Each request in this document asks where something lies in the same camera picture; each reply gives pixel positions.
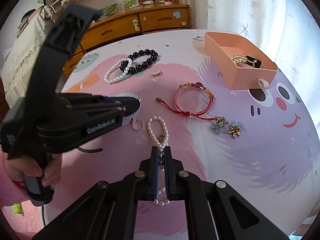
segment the pink cheek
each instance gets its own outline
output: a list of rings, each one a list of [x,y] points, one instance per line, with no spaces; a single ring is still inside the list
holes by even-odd
[[[285,102],[281,98],[276,98],[276,102],[281,110],[283,110],[283,111],[287,110],[287,105],[285,104]]]

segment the white curtain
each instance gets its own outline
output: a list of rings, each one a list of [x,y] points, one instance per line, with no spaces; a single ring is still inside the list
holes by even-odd
[[[320,29],[301,0],[208,0],[207,29],[240,33],[293,84],[320,120]]]

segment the blue flower earring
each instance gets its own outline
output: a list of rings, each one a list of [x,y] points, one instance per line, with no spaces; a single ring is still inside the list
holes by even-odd
[[[216,116],[214,118],[214,121],[211,122],[211,129],[214,130],[214,132],[219,135],[221,133],[225,133],[225,124],[228,124],[229,122],[225,119],[225,117],[219,117]]]

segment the black bead bracelet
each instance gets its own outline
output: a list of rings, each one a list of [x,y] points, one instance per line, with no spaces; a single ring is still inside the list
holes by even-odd
[[[141,65],[137,65],[136,67],[131,67],[128,71],[128,74],[134,75],[137,72],[141,72],[143,69],[148,68],[150,65],[152,65],[157,59],[158,59],[158,53],[156,53],[153,49],[146,49],[146,50],[139,50],[139,52],[134,52],[132,55],[129,55],[128,58],[132,59],[132,61],[140,56],[143,55],[151,55],[150,58],[148,58],[145,62],[143,62]],[[124,61],[121,63],[120,70],[123,72],[125,67],[128,65],[128,61]]]

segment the pink box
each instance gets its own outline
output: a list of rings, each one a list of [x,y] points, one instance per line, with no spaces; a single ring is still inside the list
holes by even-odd
[[[221,71],[230,90],[259,89],[258,79],[269,84],[278,72],[278,66],[246,38],[231,33],[207,32],[204,47]],[[249,55],[260,60],[260,68],[238,67],[230,59],[234,55]]]

